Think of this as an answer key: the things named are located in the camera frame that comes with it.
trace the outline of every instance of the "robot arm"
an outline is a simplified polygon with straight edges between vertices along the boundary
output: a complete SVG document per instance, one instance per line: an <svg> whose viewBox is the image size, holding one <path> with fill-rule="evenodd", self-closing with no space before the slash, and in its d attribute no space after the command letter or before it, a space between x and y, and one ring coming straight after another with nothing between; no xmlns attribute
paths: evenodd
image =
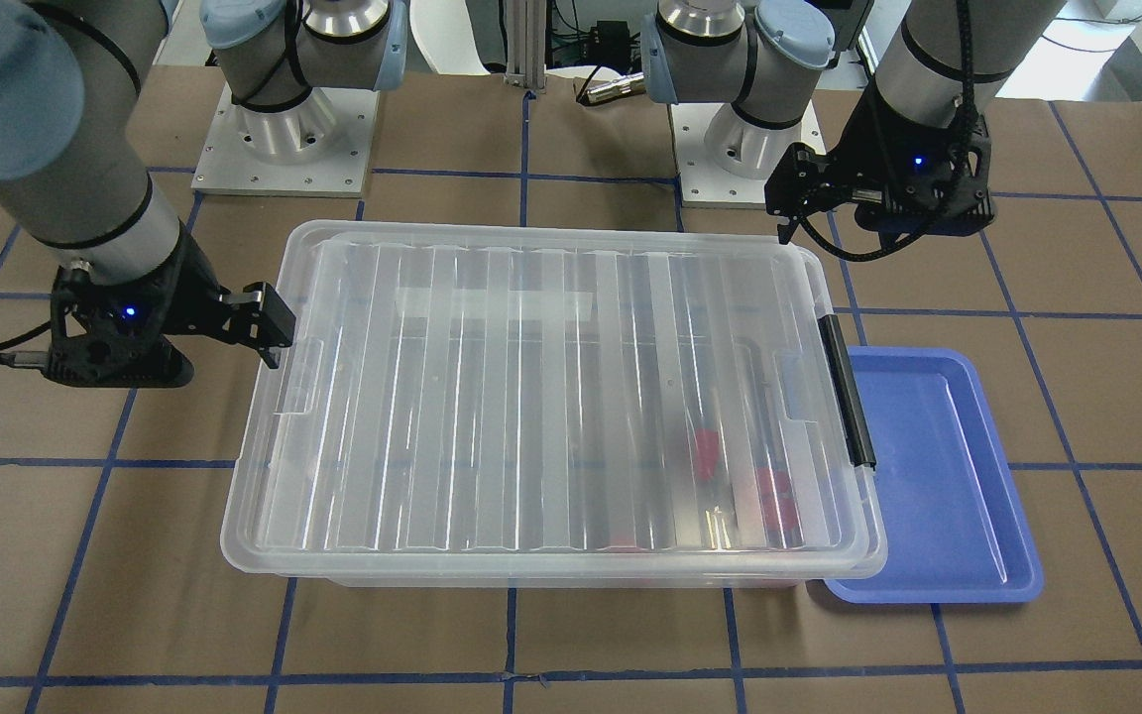
<svg viewBox="0 0 1142 714"><path fill-rule="evenodd" d="M823 157L797 142L766 182L781 243L803 227L825 250L862 262L988 226L992 146L981 110L1062 5L915 0L835 149ZM839 249L807 220L851 202L858 225L878 232L878 250Z"/></svg>
<svg viewBox="0 0 1142 714"><path fill-rule="evenodd" d="M244 147L305 163L344 131L319 87L391 90L408 57L408 0L204 0L202 26Z"/></svg>
<svg viewBox="0 0 1142 714"><path fill-rule="evenodd" d="M722 168L769 177L779 240L803 227L847 260L890 256L920 235L971 235L996 217L981 109L1060 11L1062 0L914 0L837 147L794 130L833 54L834 31L802 0L660 0L642 30L651 98L726 102L706 144ZM883 248L842 250L807 217L856 203Z"/></svg>

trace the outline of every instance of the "floor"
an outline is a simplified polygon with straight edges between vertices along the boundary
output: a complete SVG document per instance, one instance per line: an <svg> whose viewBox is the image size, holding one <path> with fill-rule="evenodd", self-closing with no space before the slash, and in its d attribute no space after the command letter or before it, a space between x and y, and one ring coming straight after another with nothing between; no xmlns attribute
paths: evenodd
<svg viewBox="0 0 1142 714"><path fill-rule="evenodd" d="M191 167L219 87L215 69L155 69L130 135L227 284L273 279L308 218L773 230L679 207L664 109L581 109L557 79L528 99L496 78L408 77L363 202L202 198ZM853 101L817 96L829 135ZM182 338L199 377L167 392L0 369L0 713L1142 713L1142 104L997 101L988 117L987 234L825 264L845 334L978 366L1046 572L1037 601L242 575L217 534L257 360ZM844 209L829 224L869 240ZM0 339L40 321L51 272L0 211Z"/></svg>

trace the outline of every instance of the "red object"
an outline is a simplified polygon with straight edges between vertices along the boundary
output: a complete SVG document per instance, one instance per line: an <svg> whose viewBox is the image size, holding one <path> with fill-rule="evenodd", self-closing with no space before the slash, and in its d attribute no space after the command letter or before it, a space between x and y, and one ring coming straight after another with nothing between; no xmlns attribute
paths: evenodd
<svg viewBox="0 0 1142 714"><path fill-rule="evenodd" d="M786 534L799 528L793 480L787 471L756 470L756 487L761 489L761 510L765 515L766 531Z"/></svg>
<svg viewBox="0 0 1142 714"><path fill-rule="evenodd" d="M694 432L694 476L701 482L710 482L721 463L721 433L711 430Z"/></svg>

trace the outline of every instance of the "red cap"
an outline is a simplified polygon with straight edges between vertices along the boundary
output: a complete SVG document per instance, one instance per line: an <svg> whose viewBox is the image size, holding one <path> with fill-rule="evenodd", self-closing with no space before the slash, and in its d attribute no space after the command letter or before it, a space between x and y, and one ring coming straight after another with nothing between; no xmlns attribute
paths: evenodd
<svg viewBox="0 0 1142 714"><path fill-rule="evenodd" d="M701 482L710 482L721 463L721 433L711 430L694 432L694 476Z"/></svg>

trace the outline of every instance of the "light blue joint cap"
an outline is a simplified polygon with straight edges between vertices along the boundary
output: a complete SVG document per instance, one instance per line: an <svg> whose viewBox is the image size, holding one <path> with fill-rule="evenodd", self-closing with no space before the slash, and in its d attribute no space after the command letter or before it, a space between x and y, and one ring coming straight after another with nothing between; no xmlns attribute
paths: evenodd
<svg viewBox="0 0 1142 714"><path fill-rule="evenodd" d="M667 54L658 35L654 15L642 18L642 74L646 78L646 95L657 104L676 104L673 70L667 66Z"/></svg>
<svg viewBox="0 0 1142 714"><path fill-rule="evenodd" d="M0 180L55 161L78 134L86 97L66 41L24 5L0 0Z"/></svg>
<svg viewBox="0 0 1142 714"><path fill-rule="evenodd" d="M284 0L203 0L200 26L214 49L235 47L267 29L284 11Z"/></svg>
<svg viewBox="0 0 1142 714"><path fill-rule="evenodd" d="M387 19L389 24L386 27L386 55L381 56L381 66L377 67L377 78L372 81L375 91L399 89L403 85L403 67L409 58L408 0L394 0L388 11L391 19Z"/></svg>
<svg viewBox="0 0 1142 714"><path fill-rule="evenodd" d="M174 11L178 8L178 0L161 0L161 8L167 13L167 32L174 27Z"/></svg>
<svg viewBox="0 0 1142 714"><path fill-rule="evenodd" d="M805 0L761 0L756 26L779 53L811 70L825 70L835 46L835 29L822 10Z"/></svg>

